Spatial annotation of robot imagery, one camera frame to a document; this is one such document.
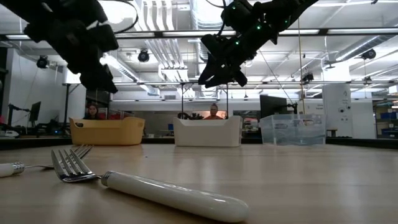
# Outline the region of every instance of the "yellow basket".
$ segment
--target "yellow basket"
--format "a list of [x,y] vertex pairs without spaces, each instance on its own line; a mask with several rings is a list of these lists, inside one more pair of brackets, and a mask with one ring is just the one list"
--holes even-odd
[[123,120],[72,119],[70,131],[75,145],[131,146],[140,144],[145,120],[127,117]]

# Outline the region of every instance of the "white fork handle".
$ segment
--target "white fork handle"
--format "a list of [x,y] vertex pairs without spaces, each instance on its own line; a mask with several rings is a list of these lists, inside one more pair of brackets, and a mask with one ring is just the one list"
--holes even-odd
[[14,174],[20,174],[24,171],[24,165],[20,162],[0,164],[0,177],[9,177]]
[[249,207],[242,200],[157,180],[108,171],[101,183],[111,189],[221,222],[241,222]]

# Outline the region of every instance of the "fork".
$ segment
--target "fork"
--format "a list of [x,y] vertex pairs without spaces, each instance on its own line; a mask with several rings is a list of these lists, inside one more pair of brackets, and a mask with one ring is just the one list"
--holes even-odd
[[66,150],[58,153],[66,164],[65,170],[54,151],[51,151],[51,160],[56,175],[66,183],[101,179],[101,183],[111,189],[221,222],[241,222],[248,216],[248,205],[236,198],[115,171],[96,175],[72,150],[72,157]]
[[[93,146],[81,145],[75,149],[80,159],[84,158]],[[46,165],[29,165],[25,166],[22,162],[13,162],[8,164],[0,164],[0,177],[9,177],[22,173],[26,168],[41,167],[44,169],[54,169],[54,166]]]

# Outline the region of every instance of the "man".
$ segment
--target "man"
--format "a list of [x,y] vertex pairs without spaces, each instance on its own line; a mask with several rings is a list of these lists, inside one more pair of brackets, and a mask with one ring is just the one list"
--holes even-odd
[[221,117],[217,116],[218,106],[213,103],[210,107],[210,116],[205,119],[222,119]]

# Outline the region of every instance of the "person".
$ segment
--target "person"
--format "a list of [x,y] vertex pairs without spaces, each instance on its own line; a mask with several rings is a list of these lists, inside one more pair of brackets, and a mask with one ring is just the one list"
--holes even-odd
[[217,104],[213,103],[210,106],[210,116],[208,116],[205,119],[223,119],[222,117],[217,116],[217,112],[218,112],[218,106]]
[[88,105],[88,112],[83,119],[96,119],[100,120],[101,118],[98,116],[98,107],[95,104]]

